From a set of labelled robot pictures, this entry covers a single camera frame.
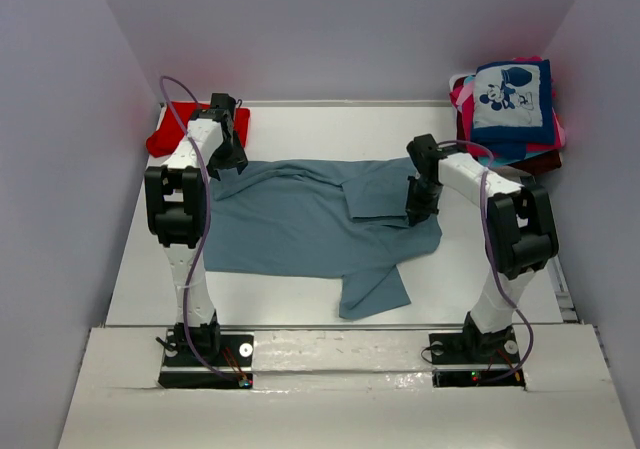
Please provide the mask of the grey-blue t-shirt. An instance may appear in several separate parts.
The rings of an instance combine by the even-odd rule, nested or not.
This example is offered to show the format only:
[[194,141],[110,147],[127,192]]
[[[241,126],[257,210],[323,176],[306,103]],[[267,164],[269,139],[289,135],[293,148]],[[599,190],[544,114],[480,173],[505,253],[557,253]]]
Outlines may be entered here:
[[252,161],[210,182],[211,272],[338,278],[338,314],[363,319],[409,304],[399,264],[434,253],[436,217],[405,212],[414,166],[388,161]]

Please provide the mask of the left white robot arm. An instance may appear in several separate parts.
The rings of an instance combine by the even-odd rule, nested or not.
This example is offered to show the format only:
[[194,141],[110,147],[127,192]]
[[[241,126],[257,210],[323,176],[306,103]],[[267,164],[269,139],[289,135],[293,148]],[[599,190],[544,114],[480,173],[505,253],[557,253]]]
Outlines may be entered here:
[[220,355],[221,334],[204,268],[211,224],[210,181],[223,171],[241,174],[248,159],[235,129],[237,101],[211,95],[190,115],[168,159],[144,174],[147,223],[168,259],[177,301],[176,323],[162,341],[184,365],[209,366]]

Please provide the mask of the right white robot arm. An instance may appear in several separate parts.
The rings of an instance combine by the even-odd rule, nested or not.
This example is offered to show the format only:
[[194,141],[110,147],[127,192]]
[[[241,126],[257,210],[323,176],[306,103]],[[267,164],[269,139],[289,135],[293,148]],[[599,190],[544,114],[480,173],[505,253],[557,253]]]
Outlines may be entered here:
[[431,335],[435,365],[488,364],[506,356],[513,365],[530,352],[519,350],[513,320],[526,317],[519,300],[533,277],[559,250],[549,195],[537,184],[511,181],[474,159],[458,141],[414,138],[407,152],[417,171],[410,178],[406,213],[415,226],[434,218],[443,189],[452,189],[480,211],[489,274],[460,331]]

